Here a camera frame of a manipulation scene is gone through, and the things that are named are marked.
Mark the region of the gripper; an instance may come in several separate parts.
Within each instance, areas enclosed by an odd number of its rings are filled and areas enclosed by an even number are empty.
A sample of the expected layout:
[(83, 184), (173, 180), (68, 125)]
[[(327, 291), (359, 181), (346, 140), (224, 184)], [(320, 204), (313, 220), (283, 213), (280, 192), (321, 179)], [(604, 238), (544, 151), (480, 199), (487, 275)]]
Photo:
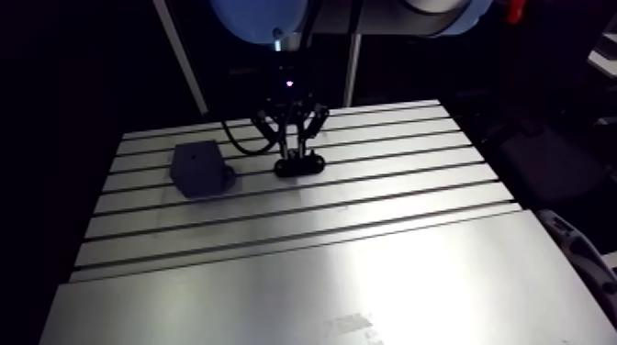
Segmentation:
[[(277, 144), (281, 158), (287, 159), (286, 129), (290, 111), (293, 114), (307, 113), (314, 106), (309, 55), (304, 50), (275, 51), (271, 54), (269, 62), (269, 109), (274, 114), (282, 115), (272, 116), (260, 111), (251, 118), (252, 124), (267, 141), (266, 145), (258, 149), (255, 154), (266, 153)], [(300, 159), (306, 155), (307, 140), (317, 136), (329, 115), (328, 107), (316, 104), (312, 117), (297, 122), (297, 151)], [(277, 125), (277, 130), (273, 130), (267, 121), (269, 117)]]

